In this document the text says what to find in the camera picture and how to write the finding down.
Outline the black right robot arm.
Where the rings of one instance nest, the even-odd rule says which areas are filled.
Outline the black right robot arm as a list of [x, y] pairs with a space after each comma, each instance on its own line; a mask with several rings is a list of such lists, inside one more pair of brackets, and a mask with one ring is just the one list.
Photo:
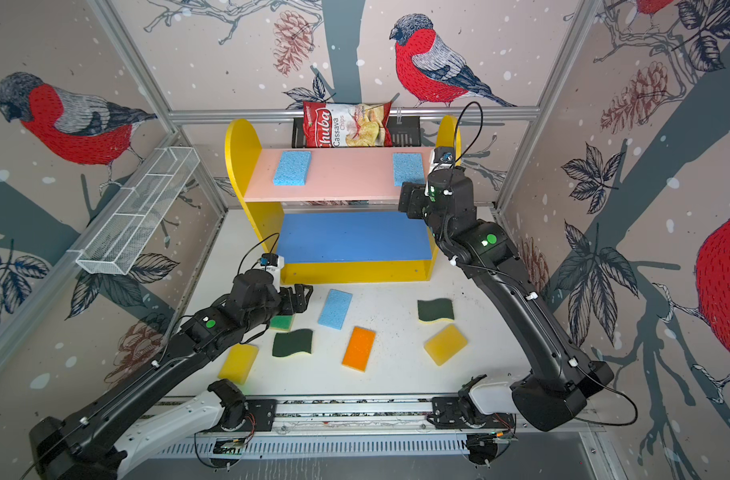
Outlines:
[[610, 367], [582, 351], [549, 311], [506, 231], [478, 218], [463, 168], [436, 170], [423, 184], [404, 183], [398, 209], [426, 223], [441, 252], [490, 299], [518, 341], [530, 372], [510, 389], [530, 425], [548, 432], [567, 423], [609, 385]]

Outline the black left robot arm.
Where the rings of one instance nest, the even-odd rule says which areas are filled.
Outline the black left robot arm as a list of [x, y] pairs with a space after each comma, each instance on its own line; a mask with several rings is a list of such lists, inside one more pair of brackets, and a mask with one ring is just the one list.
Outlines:
[[128, 452], [116, 443], [140, 417], [246, 333], [282, 314], [303, 313], [313, 286], [277, 287], [263, 269], [237, 275], [229, 293], [197, 311], [155, 354], [112, 389], [65, 419], [46, 417], [30, 431], [33, 470], [42, 479], [115, 479]]

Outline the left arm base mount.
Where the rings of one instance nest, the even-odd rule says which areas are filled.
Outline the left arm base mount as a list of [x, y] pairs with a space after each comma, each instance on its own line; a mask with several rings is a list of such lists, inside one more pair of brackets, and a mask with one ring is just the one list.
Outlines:
[[214, 407], [199, 432], [264, 433], [273, 428], [278, 401], [271, 398], [247, 397], [230, 380], [211, 383], [199, 403]]

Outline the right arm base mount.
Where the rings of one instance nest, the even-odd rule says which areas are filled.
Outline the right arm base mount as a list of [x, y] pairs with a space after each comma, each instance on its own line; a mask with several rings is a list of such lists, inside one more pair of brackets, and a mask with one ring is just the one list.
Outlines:
[[435, 396], [425, 420], [439, 430], [516, 430], [517, 412], [505, 382], [472, 377], [455, 395]]

